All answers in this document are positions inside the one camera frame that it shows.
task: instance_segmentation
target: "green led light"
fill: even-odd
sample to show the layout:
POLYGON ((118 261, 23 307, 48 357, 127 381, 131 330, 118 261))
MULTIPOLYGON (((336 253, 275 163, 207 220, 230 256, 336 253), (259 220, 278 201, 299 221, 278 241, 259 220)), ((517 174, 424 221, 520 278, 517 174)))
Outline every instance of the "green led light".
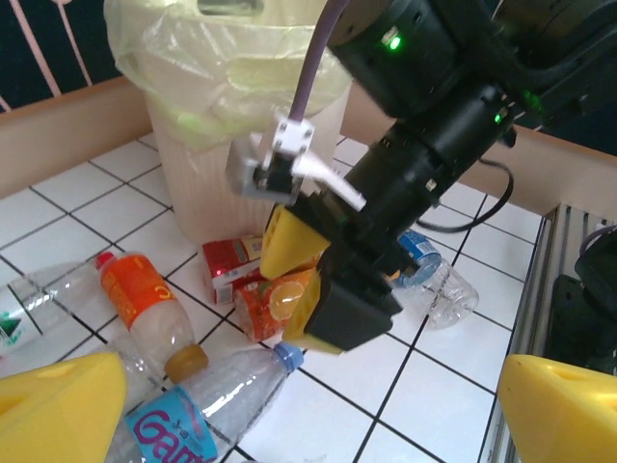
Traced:
POLYGON ((399 46, 401 46, 401 38, 398 36, 394 36, 392 37, 392 40, 389 41, 388 43, 388 48, 392 51, 394 51, 396 48, 398 48, 399 46))

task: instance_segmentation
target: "blue label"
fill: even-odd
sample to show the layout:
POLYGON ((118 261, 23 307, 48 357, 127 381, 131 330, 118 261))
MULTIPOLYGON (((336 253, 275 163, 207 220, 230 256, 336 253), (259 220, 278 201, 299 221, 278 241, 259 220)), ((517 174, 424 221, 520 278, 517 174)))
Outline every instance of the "blue label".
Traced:
POLYGON ((216 446, 201 411, 181 386, 124 418, 147 463, 206 463, 216 446))
POLYGON ((416 261, 420 261, 427 256, 439 254, 425 236, 418 232, 407 230, 398 238, 398 242, 403 246, 416 261))

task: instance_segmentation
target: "bottle label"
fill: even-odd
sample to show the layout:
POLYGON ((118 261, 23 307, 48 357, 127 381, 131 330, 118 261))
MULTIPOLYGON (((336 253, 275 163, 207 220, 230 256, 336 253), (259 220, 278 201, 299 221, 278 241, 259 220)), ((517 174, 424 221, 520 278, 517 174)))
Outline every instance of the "bottle label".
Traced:
POLYGON ((426 239, 425 236, 416 231, 405 231, 402 236, 398 238, 398 242, 412 255, 416 261, 424 259, 427 256, 439 254, 439 251, 435 249, 431 242, 426 239))
POLYGON ((206 463, 218 456, 201 411, 181 386, 142 405, 124 422, 148 463, 206 463))
POLYGON ((175 300, 145 256, 127 256, 113 262, 104 270, 101 285, 128 329, 147 308, 161 301, 175 300))
POLYGON ((0 308, 0 356, 42 335, 9 286, 0 291, 0 308))

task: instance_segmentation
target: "white tile floor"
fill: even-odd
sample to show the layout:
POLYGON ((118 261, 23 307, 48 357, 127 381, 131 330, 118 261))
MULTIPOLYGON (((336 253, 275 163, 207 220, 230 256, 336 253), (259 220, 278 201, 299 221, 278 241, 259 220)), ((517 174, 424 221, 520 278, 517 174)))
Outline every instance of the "white tile floor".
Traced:
MULTIPOLYGON (((250 344, 230 307, 211 307, 196 250, 174 221, 151 135, 0 201, 0 283, 103 249, 150 256, 213 359, 250 344)), ((342 139, 342 173, 365 146, 342 139)), ((496 199, 455 185, 425 220, 459 225, 496 199)), ((470 233, 427 234, 480 294, 476 313, 441 332, 410 311, 388 336, 333 358, 310 352, 258 425, 225 459, 240 463, 475 463, 510 341, 540 217, 508 206, 470 233)), ((0 377, 84 355, 124 333, 98 294, 70 320, 0 361, 0 377)))

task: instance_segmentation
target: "black cable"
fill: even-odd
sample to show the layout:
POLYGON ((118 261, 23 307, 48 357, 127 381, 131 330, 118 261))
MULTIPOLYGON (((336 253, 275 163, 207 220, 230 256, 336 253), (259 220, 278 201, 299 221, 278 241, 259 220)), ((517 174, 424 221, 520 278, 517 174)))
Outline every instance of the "black cable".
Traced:
POLYGON ((474 219, 468 224, 461 225, 459 227, 443 227, 441 225, 429 224, 422 220, 418 220, 416 223, 420 227, 426 230, 430 230, 432 232, 441 232, 441 233, 468 232, 469 230, 474 229, 478 225, 481 225, 487 220, 489 220, 491 217, 497 214, 508 203, 508 201, 510 201, 510 198, 512 198, 512 193, 514 193, 514 175, 512 174, 512 171, 510 170, 510 168, 508 168, 508 166, 506 166, 505 164, 501 164, 500 162, 496 162, 496 161, 489 161, 488 159, 480 159, 480 162, 484 164, 485 166, 495 167, 496 169, 501 169, 501 171, 505 172, 508 175, 508 186, 505 189, 505 193, 503 193, 503 196, 499 198, 499 201, 497 201, 497 204, 495 204, 491 208, 491 210, 489 210, 487 213, 481 215, 477 219, 474 219))

